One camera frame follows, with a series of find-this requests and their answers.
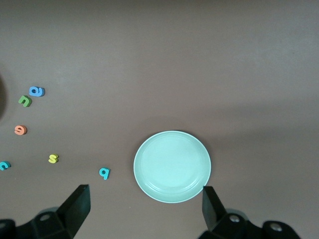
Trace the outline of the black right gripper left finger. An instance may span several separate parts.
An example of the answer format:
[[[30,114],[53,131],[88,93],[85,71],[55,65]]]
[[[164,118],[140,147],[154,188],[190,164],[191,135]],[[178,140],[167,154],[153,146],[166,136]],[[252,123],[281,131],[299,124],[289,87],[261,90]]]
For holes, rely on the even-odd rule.
[[[90,212],[90,187],[79,185],[55,211],[45,211],[17,226],[1,219],[2,239],[73,239]]]

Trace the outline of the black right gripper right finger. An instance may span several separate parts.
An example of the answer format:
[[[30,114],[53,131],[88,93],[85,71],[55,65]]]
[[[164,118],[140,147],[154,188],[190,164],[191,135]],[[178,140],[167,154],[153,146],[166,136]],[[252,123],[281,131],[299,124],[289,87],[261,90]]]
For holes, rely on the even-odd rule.
[[[265,221],[258,227],[238,213],[228,213],[212,186],[203,187],[202,213],[207,230],[200,239],[299,239],[289,225]]]

